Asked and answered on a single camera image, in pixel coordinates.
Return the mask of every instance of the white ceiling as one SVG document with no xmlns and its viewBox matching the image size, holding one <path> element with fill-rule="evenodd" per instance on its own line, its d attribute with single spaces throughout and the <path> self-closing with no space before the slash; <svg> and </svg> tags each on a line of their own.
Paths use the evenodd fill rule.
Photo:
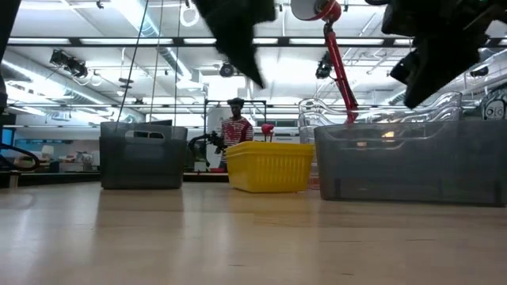
<svg viewBox="0 0 507 285">
<path fill-rule="evenodd" d="M 125 16 L 118 11 L 110 1 L 103 1 L 105 9 L 93 7 L 96 0 L 24 0 L 17 16 L 12 36 L 92 36 L 92 37 L 133 37 L 137 36 L 137 30 L 131 25 Z M 66 9 L 71 4 L 76 9 Z M 179 3 L 179 1 L 164 1 L 167 5 Z M 380 31 L 383 16 L 383 7 L 365 6 L 363 1 L 350 0 L 349 11 L 343 13 L 341 19 L 334 25 L 338 36 L 386 36 Z M 161 1 L 151 1 L 149 16 L 157 25 L 162 12 L 163 36 L 211 36 L 202 19 L 192 27 L 180 25 L 178 7 L 158 8 Z M 322 36 L 323 22 L 305 22 L 297 20 L 290 9 L 285 6 L 284 12 L 272 23 L 258 25 L 257 36 Z M 506 27 L 495 23 L 488 33 L 491 36 L 504 36 Z M 32 59 L 48 68 L 52 48 L 50 47 L 10 47 L 14 51 L 28 59 Z M 116 94 L 120 83 L 121 49 L 113 47 L 65 47 L 63 50 L 69 55 L 86 61 L 91 70 L 103 77 L 104 81 L 98 87 L 88 88 L 120 101 L 121 97 Z M 187 66 L 202 70 L 204 74 L 215 74 L 215 66 L 221 65 L 223 57 L 212 47 L 180 47 L 177 50 L 179 59 Z M 316 90 L 326 81 L 315 79 L 314 73 L 317 62 L 321 59 L 326 49 L 323 47 L 261 47 L 258 50 L 258 62 L 263 75 L 268 82 L 268 88 L 255 90 L 252 94 L 256 99 L 267 99 L 277 104 L 283 103 L 284 98 L 289 102 L 293 97 L 308 98 L 314 95 Z M 394 79 L 386 76 L 390 69 L 408 53 L 408 49 L 384 48 L 342 48 L 349 80 L 353 86 L 356 97 L 363 104 L 378 104 L 379 101 L 398 92 L 402 85 Z M 126 60 L 122 77 L 128 76 L 128 68 L 134 55 L 133 48 L 125 50 Z M 380 57 L 386 56 L 378 67 L 375 65 Z M 201 100 L 201 92 L 192 93 L 175 88 L 174 73 L 164 75 L 169 70 L 168 64 L 161 58 L 158 60 L 158 74 L 154 84 L 155 59 L 157 52 L 151 47 L 141 47 L 135 57 L 135 70 L 132 73 L 134 84 L 129 93 L 133 97 L 173 97 L 192 95 L 198 101 Z M 58 70 L 61 75 L 68 76 L 64 71 Z M 338 93 L 332 96 L 339 98 Z"/>
</svg>

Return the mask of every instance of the yellow plastic basket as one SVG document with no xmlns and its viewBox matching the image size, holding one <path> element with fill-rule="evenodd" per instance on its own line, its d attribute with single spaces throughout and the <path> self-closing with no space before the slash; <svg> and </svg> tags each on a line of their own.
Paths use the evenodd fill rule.
<svg viewBox="0 0 507 285">
<path fill-rule="evenodd" d="M 300 192 L 307 189 L 314 146 L 242 142 L 227 148 L 233 188 L 248 192 Z"/>
</svg>

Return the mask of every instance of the plastic container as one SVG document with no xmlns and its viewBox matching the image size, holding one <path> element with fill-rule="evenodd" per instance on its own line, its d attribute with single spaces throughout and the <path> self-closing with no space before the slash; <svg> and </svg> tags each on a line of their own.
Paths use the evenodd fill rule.
<svg viewBox="0 0 507 285">
<path fill-rule="evenodd" d="M 307 189 L 314 147 L 278 142 L 242 142 L 227 148 L 233 188 L 248 192 L 301 192 Z"/>
<path fill-rule="evenodd" d="M 505 121 L 318 127 L 321 197 L 502 205 L 506 141 Z"/>
<path fill-rule="evenodd" d="M 105 189 L 180 188 L 185 127 L 146 123 L 101 124 L 101 183 Z"/>
</svg>

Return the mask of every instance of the air duct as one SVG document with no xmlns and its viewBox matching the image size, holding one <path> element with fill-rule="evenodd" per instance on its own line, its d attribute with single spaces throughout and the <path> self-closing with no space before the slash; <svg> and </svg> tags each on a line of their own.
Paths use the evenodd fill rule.
<svg viewBox="0 0 507 285">
<path fill-rule="evenodd" d="M 2 69 L 13 70 L 16 72 L 16 74 L 23 75 L 23 78 L 11 78 L 11 81 L 14 80 L 26 82 L 28 79 L 30 82 L 33 82 L 35 78 L 39 78 L 41 82 L 46 82 L 46 84 L 49 85 L 51 89 L 59 90 L 62 93 L 68 93 L 71 91 L 72 93 L 70 95 L 72 95 L 74 100 L 86 100 L 87 102 L 93 102 L 92 104 L 98 105 L 118 104 L 118 102 L 114 101 L 113 99 L 101 95 L 85 86 L 80 86 L 73 82 L 71 79 L 54 73 L 46 67 L 41 66 L 40 64 L 30 59 L 26 59 L 25 57 L 9 50 L 6 51 L 3 57 Z M 128 117 L 130 115 L 131 117 L 135 118 L 136 122 L 143 122 L 145 120 L 145 116 L 143 114 L 133 109 L 124 109 L 124 114 L 125 117 Z"/>
<path fill-rule="evenodd" d="M 112 0 L 112 3 L 125 19 L 134 26 L 137 31 L 143 27 L 140 35 L 141 37 L 159 37 L 162 36 L 158 27 L 154 24 L 150 13 L 143 20 L 144 7 L 146 0 Z M 192 81 L 200 83 L 201 74 L 198 70 L 190 70 L 180 59 L 177 58 L 176 53 L 170 47 L 157 47 L 155 48 L 160 56 L 169 64 L 169 66 L 177 73 L 180 80 Z"/>
</svg>

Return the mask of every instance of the ceiling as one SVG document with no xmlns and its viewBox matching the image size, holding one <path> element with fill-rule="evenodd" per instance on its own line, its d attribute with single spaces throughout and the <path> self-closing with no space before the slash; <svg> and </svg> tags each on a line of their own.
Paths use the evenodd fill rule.
<svg viewBox="0 0 507 285">
<path fill-rule="evenodd" d="M 256 37 L 322 37 L 321 21 L 300 21 L 296 19 L 288 6 L 288 0 L 277 1 L 282 5 L 278 18 L 271 23 L 256 27 Z M 94 37 L 117 38 L 137 37 L 138 29 L 134 19 L 142 17 L 144 0 L 102 1 L 104 9 L 96 7 L 96 0 L 24 0 L 17 15 L 12 37 Z M 151 19 L 160 36 L 164 37 L 211 37 L 202 19 L 188 26 L 195 11 L 187 10 L 184 1 L 150 1 L 147 16 Z M 390 37 L 383 35 L 380 26 L 383 7 L 367 6 L 360 0 L 349 0 L 349 8 L 334 25 L 337 36 L 351 37 Z M 493 23 L 488 31 L 491 36 L 504 37 L 507 28 Z M 207 93 L 209 99 L 226 100 L 238 96 L 241 89 L 249 89 L 250 84 L 242 76 L 221 78 L 218 69 L 225 59 L 213 47 L 173 47 L 178 60 L 189 70 L 199 74 L 194 81 L 209 86 L 208 89 L 186 88 L 176 85 L 179 81 L 173 68 L 153 47 L 51 47 L 16 46 L 9 51 L 29 59 L 38 67 L 52 72 L 55 67 L 49 63 L 52 51 L 57 48 L 68 55 L 86 61 L 90 76 L 78 82 L 58 69 L 55 74 L 70 82 L 66 87 L 85 85 L 83 92 L 89 90 L 100 97 L 101 102 L 121 102 L 118 95 L 118 78 L 128 77 L 133 60 L 132 89 L 128 91 L 127 103 L 143 98 L 155 104 L 195 104 L 203 103 Z M 246 96 L 255 100 L 267 100 L 271 104 L 293 105 L 303 98 L 313 97 L 329 80 L 316 79 L 314 74 L 318 61 L 324 55 L 325 47 L 260 47 L 257 61 L 265 80 L 266 89 L 252 88 Z M 362 105 L 381 104 L 393 97 L 403 85 L 387 76 L 391 68 L 409 52 L 408 48 L 386 47 L 343 47 L 340 50 L 346 66 L 347 75 L 359 103 Z M 329 102 L 340 104 L 340 95 L 336 90 L 321 94 Z M 145 115 L 149 108 L 136 112 Z M 154 112 L 171 113 L 174 109 L 155 108 Z"/>
</svg>

